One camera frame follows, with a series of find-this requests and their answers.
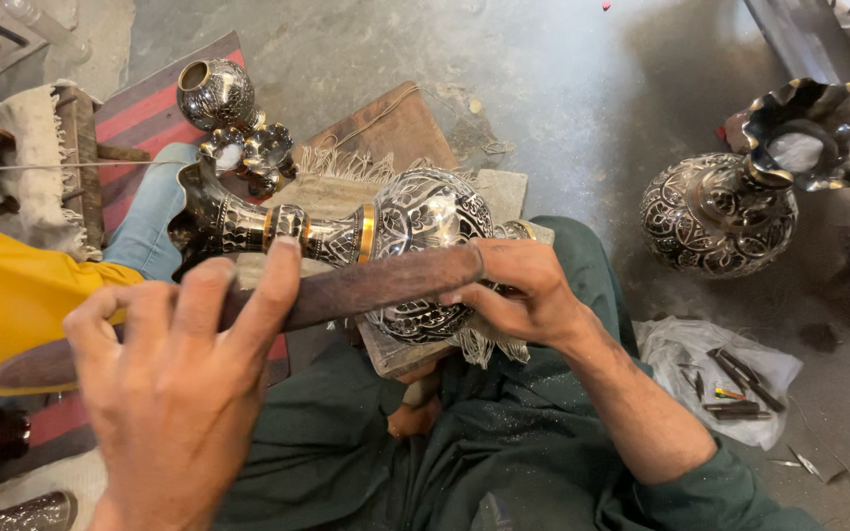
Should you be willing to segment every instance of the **white cloth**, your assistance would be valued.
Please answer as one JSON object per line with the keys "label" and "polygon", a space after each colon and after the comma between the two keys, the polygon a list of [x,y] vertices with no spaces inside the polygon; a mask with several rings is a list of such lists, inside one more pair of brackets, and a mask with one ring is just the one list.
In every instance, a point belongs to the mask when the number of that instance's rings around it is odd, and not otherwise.
{"label": "white cloth", "polygon": [[[63,146],[61,119],[55,115],[56,87],[73,81],[25,90],[0,103],[0,127],[15,136],[16,165],[57,165],[69,153]],[[17,214],[0,215],[0,233],[32,247],[57,250],[78,262],[100,259],[100,249],[87,246],[80,215],[61,205],[61,196],[72,191],[69,171],[61,168],[6,170],[0,188],[18,200]]]}

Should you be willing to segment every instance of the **blue jeans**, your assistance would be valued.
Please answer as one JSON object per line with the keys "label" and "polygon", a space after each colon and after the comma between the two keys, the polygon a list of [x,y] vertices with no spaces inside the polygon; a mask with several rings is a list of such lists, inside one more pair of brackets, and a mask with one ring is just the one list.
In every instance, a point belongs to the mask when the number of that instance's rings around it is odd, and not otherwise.
{"label": "blue jeans", "polygon": [[[198,147],[176,143],[160,150],[154,160],[195,163],[196,153]],[[149,166],[123,223],[104,249],[104,262],[134,269],[148,281],[173,281],[182,257],[169,241],[166,226],[185,200],[176,182],[182,168],[183,164]]]}

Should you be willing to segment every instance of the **white plastic inside vase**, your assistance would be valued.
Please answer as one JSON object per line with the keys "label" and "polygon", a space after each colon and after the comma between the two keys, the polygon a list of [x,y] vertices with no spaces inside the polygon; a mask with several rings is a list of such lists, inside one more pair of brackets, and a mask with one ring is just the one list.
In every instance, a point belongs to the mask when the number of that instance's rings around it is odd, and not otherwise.
{"label": "white plastic inside vase", "polygon": [[819,163],[821,140],[805,133],[787,133],[776,137],[766,151],[785,171],[809,171]]}

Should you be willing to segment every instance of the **fingernail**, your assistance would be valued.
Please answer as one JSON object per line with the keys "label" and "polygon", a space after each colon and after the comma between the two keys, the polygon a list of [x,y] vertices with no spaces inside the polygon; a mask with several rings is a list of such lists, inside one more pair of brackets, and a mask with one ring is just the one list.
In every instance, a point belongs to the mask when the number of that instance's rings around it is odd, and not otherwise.
{"label": "fingernail", "polygon": [[459,293],[443,293],[439,297],[441,303],[444,306],[451,306],[452,304],[457,304],[461,302],[461,294]]}
{"label": "fingernail", "polygon": [[275,236],[274,241],[271,243],[271,245],[274,245],[274,244],[279,244],[279,245],[282,245],[282,246],[294,246],[294,247],[300,247],[301,246],[301,242],[299,242],[296,238],[292,238],[291,236],[288,236],[288,235],[277,235],[277,236]]}

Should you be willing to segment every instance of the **finger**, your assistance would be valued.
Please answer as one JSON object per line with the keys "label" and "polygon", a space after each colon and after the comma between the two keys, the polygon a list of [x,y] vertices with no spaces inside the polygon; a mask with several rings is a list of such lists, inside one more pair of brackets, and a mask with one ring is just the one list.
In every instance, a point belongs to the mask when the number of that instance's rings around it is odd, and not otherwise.
{"label": "finger", "polygon": [[254,293],[225,338],[226,352],[245,364],[280,332],[301,286],[301,246],[277,236],[267,251],[265,270]]}
{"label": "finger", "polygon": [[468,241],[481,250],[486,277],[496,283],[536,295],[563,278],[552,247],[533,240],[475,238]]}
{"label": "finger", "polygon": [[222,301],[234,278],[235,263],[228,258],[210,258],[182,278],[172,326],[177,352],[184,345],[196,345],[200,352],[212,349]]}
{"label": "finger", "polygon": [[153,352],[165,340],[169,334],[173,297],[177,290],[175,285],[159,281],[118,288],[119,304],[126,308],[125,353]]}
{"label": "finger", "polygon": [[144,282],[117,291],[120,306],[126,308],[124,344],[117,364],[117,384],[125,398],[140,400],[153,388],[178,290],[173,284]]}
{"label": "finger", "polygon": [[521,303],[508,300],[480,284],[467,284],[442,294],[440,299],[444,305],[462,302],[474,308],[501,332],[517,335],[525,328],[527,311]]}
{"label": "finger", "polygon": [[77,380],[86,404],[106,404],[121,346],[107,320],[121,307],[117,289],[101,287],[61,322],[74,353]]}

